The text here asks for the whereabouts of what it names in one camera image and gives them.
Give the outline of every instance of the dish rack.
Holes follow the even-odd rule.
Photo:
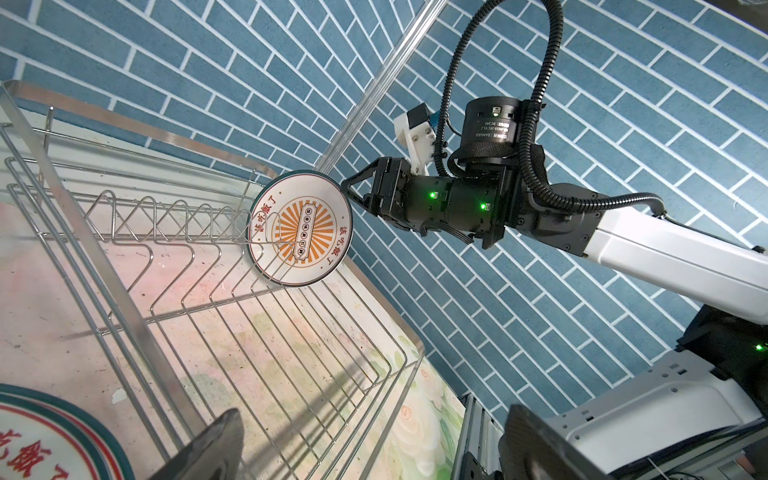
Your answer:
[[[15,101],[47,115],[23,114]],[[300,288],[254,267],[248,246],[276,244],[249,242],[249,209],[258,180],[276,172],[18,81],[5,83],[0,106],[7,193],[37,240],[34,258],[45,252],[66,293],[57,315],[85,320],[66,338],[80,339],[78,358],[104,365],[79,396],[121,440],[137,478],[232,407],[246,431],[244,478],[366,477],[424,347],[348,259]],[[60,111],[227,168],[54,125]],[[32,320],[18,328],[40,331]],[[64,368],[66,358],[51,360]]]

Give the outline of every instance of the orange sunburst pattern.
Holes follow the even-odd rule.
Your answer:
[[[305,260],[298,260],[297,267],[312,265],[323,258],[333,245],[334,221],[330,210],[316,201],[298,200],[285,207],[280,213],[280,219],[275,222],[273,238],[278,242],[286,242],[276,245],[280,259],[287,263],[296,261],[293,256],[293,243],[296,242],[296,235],[299,233],[300,211],[309,203],[317,206],[315,226],[310,240],[309,256]]]

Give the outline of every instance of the cable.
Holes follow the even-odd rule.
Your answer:
[[[480,7],[480,9],[475,13],[475,16],[472,17],[472,20],[470,20],[467,24],[467,28],[464,29],[464,33],[462,33],[462,36],[456,45],[456,49],[453,51],[451,65],[448,67],[448,73],[445,76],[445,87],[442,89],[440,116],[437,122],[437,130],[435,131],[435,153],[432,154],[432,159],[435,162],[435,168],[437,169],[438,175],[441,177],[448,176],[448,171],[445,170],[445,165],[442,163],[442,159],[445,158],[445,152],[443,152],[443,142],[445,139],[445,124],[447,123],[446,120],[448,119],[448,108],[451,106],[451,92],[453,91],[453,82],[456,79],[458,65],[462,61],[464,50],[467,48],[469,39],[472,38],[472,34],[475,33],[475,29],[482,23],[485,17],[488,16],[488,14],[491,13],[494,8],[496,8],[496,5],[502,3],[503,1],[504,0],[486,0],[482,7]]]

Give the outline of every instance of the metal wire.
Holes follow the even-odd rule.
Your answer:
[[[51,190],[33,171],[39,159],[19,152],[13,130],[0,127],[12,152],[5,161],[15,181],[8,191],[167,461],[193,432],[141,347],[126,341],[119,306],[98,288],[98,273],[84,268],[82,233],[58,214]],[[51,149],[67,142],[103,148],[106,156],[134,154],[51,128],[45,133]],[[119,161],[96,166],[59,158],[51,165],[67,176],[69,195],[203,420],[240,409],[247,430],[241,473],[341,478],[358,462],[367,474],[423,358],[418,337],[403,337],[405,324],[382,314],[379,298],[362,294],[365,287],[344,266],[308,287],[270,282],[248,254],[277,246],[247,238],[250,212],[243,207],[258,188],[252,180],[138,156],[182,175],[152,177]],[[241,194],[227,187],[233,184]],[[274,270],[282,275],[295,267],[279,256],[273,262],[282,263]],[[360,460],[371,432],[380,440]]]

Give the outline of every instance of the blue brick tile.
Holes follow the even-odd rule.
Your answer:
[[[283,93],[282,87],[239,55],[230,66],[230,73],[250,85],[255,91],[266,98],[275,99]]]
[[[518,403],[515,394],[506,386],[506,384],[504,384],[504,382],[502,382],[502,379],[498,375],[494,374],[490,376],[485,380],[485,383],[487,383],[488,386],[491,387],[493,393],[500,398],[504,407],[509,408],[512,403]]]
[[[713,41],[662,13],[654,15],[643,26],[643,31],[695,61],[701,61],[715,48]]]
[[[621,178],[629,177],[638,167],[627,155],[621,153],[592,131],[582,135],[576,145],[583,148],[584,151]]]
[[[286,100],[286,98],[293,99],[290,95],[286,94],[283,96],[283,100]],[[288,107],[285,106],[285,102],[283,103],[283,108],[288,110]],[[248,101],[248,105],[246,108],[250,111],[252,111],[254,114],[258,115],[260,118],[263,118],[264,120],[270,122],[272,125],[275,125],[276,127],[280,128],[287,128],[288,125],[290,125],[291,119],[285,115],[282,111],[275,108],[273,105],[271,105],[269,102],[264,100],[263,98],[259,97],[258,95],[254,95],[250,98],[250,101]],[[258,132],[257,129],[252,130],[251,128],[247,128],[248,131],[251,133]]]
[[[582,120],[588,122],[591,127],[599,130],[611,140],[618,140],[629,130],[616,115],[602,108],[584,95],[579,95],[569,107]]]
[[[488,339],[480,329],[469,319],[469,317],[458,307],[455,302],[451,302],[443,309],[445,314],[453,320],[459,330],[469,339],[472,345],[480,345]]]
[[[453,253],[453,251],[450,250],[445,243],[438,243],[434,249],[434,252],[435,255],[445,263],[448,269],[456,276],[456,278],[459,279],[461,283],[467,283],[469,279],[471,279],[474,275],[474,273],[470,271],[466,265],[458,258],[458,255]],[[438,266],[436,264],[435,268],[430,270],[433,270],[432,273],[439,273],[434,271],[437,269]],[[439,269],[440,272],[442,272],[442,265],[439,266]]]
[[[539,299],[539,301],[536,302],[536,308],[562,336],[574,345],[581,345],[589,338],[587,334],[584,333],[584,330],[582,330],[581,327],[548,296],[543,296]]]
[[[120,3],[72,0],[69,4],[158,57],[181,65],[187,49]]]
[[[704,64],[717,74],[723,75],[760,100],[768,101],[768,93],[761,88],[768,82],[768,72],[745,60],[730,50],[721,48]]]
[[[659,141],[666,142],[680,131],[676,124],[667,120],[629,93],[624,94],[612,108]]]
[[[271,53],[269,48],[262,43],[261,40],[256,38],[248,27],[230,15],[223,6],[214,2],[214,6],[211,8],[210,14],[208,14],[206,23],[224,35],[251,60],[262,66],[266,64]],[[218,63],[221,63],[220,59],[215,57],[211,58]]]
[[[373,266],[372,270],[373,273],[379,278],[379,281],[384,285],[384,291],[389,292],[391,289],[395,288],[397,285],[397,280],[395,280],[395,277],[392,276],[386,268],[384,268],[383,263],[377,263]]]
[[[648,368],[648,363],[623,341],[603,320],[586,306],[574,314],[576,319],[634,375]]]
[[[604,71],[653,104],[660,101],[672,88],[623,57],[611,60]]]
[[[586,158],[552,130],[544,132],[538,139],[538,143],[545,145],[547,154],[557,158],[561,163],[576,172],[576,174],[583,174],[594,164],[592,160]]]
[[[295,138],[301,138],[301,141],[317,151],[325,151],[328,148],[328,141],[319,135],[315,135],[310,129],[304,127],[298,122],[293,122],[288,128],[288,133]]]
[[[542,262],[536,262],[531,265],[531,267],[528,268],[528,273],[541,284],[547,293],[552,295],[562,306],[564,306],[565,309],[570,310],[581,302],[568,287],[565,286],[562,280],[548,270]]]
[[[591,399],[591,395],[584,390],[584,387],[574,379],[574,377],[568,373],[562,366],[556,366],[549,372],[552,381],[560,386],[565,395],[567,395],[576,405]]]
[[[563,10],[565,17],[571,22],[604,39],[641,63],[650,63],[661,51],[661,47],[652,41],[643,38],[584,3],[569,2],[563,7]]]
[[[152,140],[152,142],[150,142],[149,149],[154,151],[159,151],[162,154],[172,155],[176,158],[182,158],[186,161],[189,161],[193,164],[200,165],[202,167],[210,167],[210,165],[214,162],[213,159],[211,159],[210,157],[194,154],[189,150],[184,150],[183,148],[175,147],[169,144],[164,144],[163,142],[157,141],[157,140]]]
[[[526,381],[507,360],[507,353],[500,353],[492,343],[486,343],[480,352],[491,363],[496,372],[514,389],[519,390],[525,386]]]
[[[534,337],[528,331],[528,329],[525,328],[519,319],[515,319],[512,323],[507,325],[505,329],[507,332],[509,332],[509,335],[511,335],[511,337],[517,341],[520,347],[528,355],[530,355],[531,358],[542,369],[547,369],[557,362],[557,360],[546,350],[546,348],[544,348],[544,345],[541,343],[541,341]]]
[[[573,409],[573,405],[563,396],[544,373],[531,363],[525,355],[520,355],[512,360],[528,381],[547,399],[547,401],[557,410],[558,413],[567,412]]]
[[[13,78],[13,71],[16,69],[16,59],[6,54],[0,53],[0,81]]]
[[[435,370],[440,374],[443,380],[448,383],[453,392],[459,396],[463,395],[467,391],[467,385],[456,375],[453,369],[445,363],[440,355],[432,355],[429,357],[429,362],[435,367]]]
[[[27,66],[25,68],[25,76],[27,73],[27,70],[29,70],[30,67]],[[153,125],[158,128],[162,128],[163,130],[169,131],[171,133],[175,133],[177,135],[181,135],[182,137],[187,137],[192,135],[192,131],[180,127],[179,125],[169,122],[168,120],[164,120],[163,118],[156,117],[153,114],[148,114],[145,111],[139,110],[138,108],[131,107],[130,105],[124,104],[121,101],[118,101],[114,105],[114,109],[112,110],[116,114],[125,115],[126,117],[133,118],[134,120],[139,120],[141,122],[144,122],[145,124]]]
[[[16,15],[27,18],[31,0],[9,0],[3,4],[3,8]]]
[[[574,266],[574,264],[560,250],[550,247],[549,245],[544,245],[542,242],[533,240],[525,235],[521,236],[520,239],[536,252],[547,265],[551,266],[555,272],[562,275]]]
[[[326,12],[319,0],[296,0],[296,4],[299,6],[299,10],[306,15],[315,27],[321,26],[328,16],[328,12]]]
[[[697,174],[686,179],[681,185],[682,190],[699,205],[723,219],[734,230],[739,231],[755,220],[754,214],[734,204],[726,194],[717,190],[712,184]]]
[[[560,357],[560,361],[568,366],[574,375],[576,375],[587,386],[587,388],[590,389],[592,395],[597,396],[610,389],[605,380],[603,380],[594,371],[594,369],[589,366],[589,364],[587,364],[566,342],[564,342],[556,332],[548,333],[544,336],[543,340],[544,343],[553,352],[557,352],[558,356]],[[597,346],[597,344],[591,343],[590,346]],[[613,366],[610,366],[610,363],[605,362],[604,360],[607,359],[610,362],[613,362],[613,360],[607,357],[604,352],[600,351],[599,353],[601,353],[602,356],[599,356],[599,354],[594,356],[595,359],[601,359],[599,363],[608,365],[610,371],[618,371],[617,378],[613,381],[621,379],[621,377],[624,376],[624,373],[621,371],[621,369],[619,369],[615,363]]]
[[[546,419],[554,416],[555,412],[541,399],[533,389],[525,389],[518,394],[525,406],[539,417]]]
[[[461,364],[455,370],[464,379],[472,393],[475,394],[485,408],[492,409],[496,406],[498,403],[496,397],[466,363]]]
[[[306,98],[312,88],[291,67],[278,57],[272,57],[266,68],[273,77],[299,98]]]
[[[759,33],[744,28],[716,9],[704,12],[696,20],[696,26],[722,38],[727,44],[735,45],[754,58],[762,58],[768,51],[768,39]]]
[[[139,51],[136,52],[133,63],[131,63],[131,73],[198,107],[205,107],[210,100],[210,91]]]
[[[688,133],[682,134],[670,148],[726,188],[746,176],[746,171]]]
[[[451,293],[451,295],[453,295],[453,299],[467,312],[473,313],[480,308],[478,303],[469,295],[467,289],[458,283],[450,273],[443,273],[439,282]]]
[[[512,312],[522,320],[525,325],[530,327],[535,335],[541,335],[547,328],[549,328],[549,324],[512,288],[507,288],[501,292],[499,297],[504,300]]]
[[[477,68],[478,71],[481,71],[491,80],[497,81],[502,77],[505,72],[505,68],[496,63],[496,61],[488,58],[486,54],[481,53],[479,50],[469,51],[469,49],[467,49],[467,52],[465,53],[465,55],[472,55],[473,57],[475,54],[481,56],[473,58],[472,61],[474,63],[472,61],[468,61],[467,63]],[[529,81],[533,81],[541,69],[540,62],[532,60],[526,54],[519,51],[516,47],[512,46],[506,41],[503,41],[502,43],[498,44],[496,48],[494,48],[493,56],[502,61],[503,65],[514,65],[515,72],[517,72],[523,78],[527,78]]]
[[[624,338],[636,346],[648,359],[653,359],[666,350],[650,333],[629,316],[616,324],[616,330],[624,335]]]
[[[232,56],[232,48],[170,0],[158,0],[152,8],[152,18],[219,65],[226,65]]]
[[[768,223],[758,223],[744,234],[744,238],[752,242],[752,245],[768,246]]]
[[[717,79],[669,51],[661,55],[652,68],[707,103],[726,89]]]
[[[355,83],[353,78],[347,73],[345,68],[338,62],[336,59],[331,60],[330,64],[328,65],[328,68],[326,69],[328,74],[336,80],[336,83],[339,84],[339,86],[353,99],[357,100],[358,98],[362,97],[362,90],[360,90],[360,87]],[[390,93],[393,89],[395,89],[396,84],[392,84],[392,87],[390,87]]]
[[[501,12],[493,12],[485,23],[503,38],[525,47],[536,35],[530,28]]]
[[[591,185],[593,190],[604,195],[617,196],[630,193],[629,189],[600,167],[589,172],[589,175],[584,177],[584,181]]]
[[[360,25],[357,22],[354,22],[349,30],[349,40],[355,45],[355,49],[360,54],[360,58],[366,65],[368,65],[370,71],[376,73],[379,70],[379,67],[381,67],[382,62],[373,50],[373,46],[366,33],[360,28]]]
[[[586,128],[586,125],[581,123],[576,117],[555,104],[547,105],[541,114],[541,118],[571,140],[576,138]]]
[[[609,382],[618,382],[627,376],[627,373],[597,343],[589,343],[581,349],[581,353]]]
[[[194,53],[190,56],[184,71],[215,91],[225,94],[231,101],[243,104],[248,99],[250,92],[247,88]]]
[[[201,132],[211,134],[216,138],[224,138],[230,132],[229,125],[216,120],[204,112],[188,107],[175,99],[170,100],[165,109],[165,115]]]
[[[272,19],[266,10],[261,8],[256,13],[256,17],[251,25],[290,64],[294,66],[299,64],[299,61],[304,56],[304,51],[293,41],[283,27]]]
[[[456,330],[456,326],[445,316],[439,306],[427,295],[422,295],[417,303],[422,307],[427,317],[434,323],[443,335],[448,336]]]
[[[715,108],[742,124],[747,130],[768,139],[768,111],[737,91],[729,92]]]
[[[469,344],[467,339],[462,335],[461,329],[456,334],[449,338],[449,342],[456,348],[463,357],[464,360],[480,375],[486,377],[491,373],[491,366],[480,355],[478,350]]]
[[[275,130],[269,125],[264,127],[264,130],[259,135],[259,138],[289,152],[294,152],[299,147],[299,142],[295,141],[291,137],[288,137],[284,133]]]
[[[118,67],[122,67],[128,57],[130,47],[124,41],[51,0],[46,0],[40,5],[37,23],[45,30],[85,48]]]
[[[229,137],[229,140],[227,141],[236,147],[242,148],[250,154],[255,154],[264,158],[269,157],[275,150],[273,147],[265,144],[261,140],[257,140],[256,138],[253,138],[250,135],[246,135],[245,133],[238,130],[233,131]]]
[[[595,40],[592,40],[583,33],[577,33],[565,45],[568,50],[590,62],[595,67],[600,68],[608,61],[613,52]]]
[[[386,34],[393,44],[397,43],[397,38],[402,34],[402,30],[400,30],[400,24],[397,22],[397,15],[395,15],[391,1],[373,0],[373,7],[376,9],[376,13],[379,14],[379,18],[381,18]]]
[[[681,93],[672,94],[661,108],[715,144],[722,144],[736,133],[736,128]]]
[[[768,217],[768,187],[756,178],[750,178],[745,184],[736,189],[736,195]]]
[[[580,270],[574,271],[565,281],[574,290],[579,292],[587,303],[600,312],[608,322],[617,319],[624,313],[623,308],[618,306],[616,302],[606,295],[599,286],[592,283]]]
[[[468,248],[464,255],[464,261],[474,269],[480,278],[491,287],[491,290],[497,292],[507,283],[480,257],[477,250]]]
[[[675,183],[690,171],[689,167],[636,131],[624,139],[621,146],[671,183]]]
[[[155,111],[162,107],[165,95],[129,78],[102,63],[40,35],[7,17],[0,17],[3,46],[63,71],[95,87],[111,91],[126,100]]]
[[[315,124],[312,126],[312,129],[319,133],[323,138],[326,140],[330,140],[333,135],[336,133],[336,129],[332,126],[330,126],[327,122],[325,122],[322,118],[318,118],[315,120]],[[348,177],[351,177],[352,174],[357,173],[356,171],[352,171]]]
[[[600,7],[636,27],[652,12],[646,5],[635,0],[607,0]]]
[[[336,90],[336,92],[331,95],[331,102],[337,106],[338,109],[341,110],[344,114],[349,113],[349,111],[352,110],[352,102],[349,101],[349,99],[344,95],[344,93],[341,92],[341,90]],[[318,101],[318,103],[324,104],[325,101]],[[333,109],[325,110],[325,112],[328,114],[327,118],[333,119],[333,123],[336,126],[341,127],[341,125],[344,123],[345,117],[344,115],[339,114],[339,112]]]
[[[745,134],[736,137],[725,147],[725,151],[754,170],[759,175],[768,178],[768,150]]]
[[[558,55],[558,71],[606,104],[621,93],[616,84],[568,53]]]
[[[480,330],[485,332],[485,335],[487,335],[498,349],[502,351],[505,358],[509,358],[520,351],[520,347],[517,346],[509,334],[506,333],[486,312],[478,312],[474,319]]]
[[[314,30],[306,23],[304,18],[300,15],[296,15],[293,18],[293,22],[290,26],[290,31],[301,42],[301,45],[312,55],[321,65],[328,62],[331,56],[330,50],[323,44],[320,37],[317,36]]]
[[[698,212],[698,209],[688,200],[676,194],[646,170],[637,174],[629,184],[639,192],[654,192],[660,195],[664,199],[667,211],[677,221],[686,222]]]
[[[496,295],[488,290],[488,287],[480,283],[480,280],[473,280],[467,285],[467,290],[472,292],[482,303],[484,308],[493,315],[500,324],[504,325],[512,318],[512,312],[499,302]]]
[[[704,8],[704,6],[700,2],[696,2],[696,0],[674,0],[674,2],[669,2],[668,0],[650,1],[685,20],[693,20],[694,17],[701,12],[701,9]]]
[[[0,54],[0,78],[3,79],[10,79],[13,76],[13,68],[15,67],[16,60],[11,57],[7,57],[3,54]],[[8,69],[8,74],[3,75],[2,72],[4,68]],[[78,100],[82,100],[85,102],[88,102],[89,104],[98,105],[99,107],[106,108],[109,105],[110,98],[107,95],[100,94],[97,91],[91,90],[90,88],[83,87],[82,85],[76,84],[73,81],[65,80],[64,78],[59,77],[58,75],[49,73],[47,71],[41,70],[40,68],[35,67],[34,65],[27,64],[24,66],[24,74],[22,76],[22,80],[27,81],[29,83],[35,84],[39,87],[47,88],[49,90],[56,91],[60,94],[67,95],[69,97],[77,98]],[[142,115],[146,115],[147,117],[150,117],[149,114],[145,114],[143,111],[139,111],[136,109],[136,112],[140,112]]]

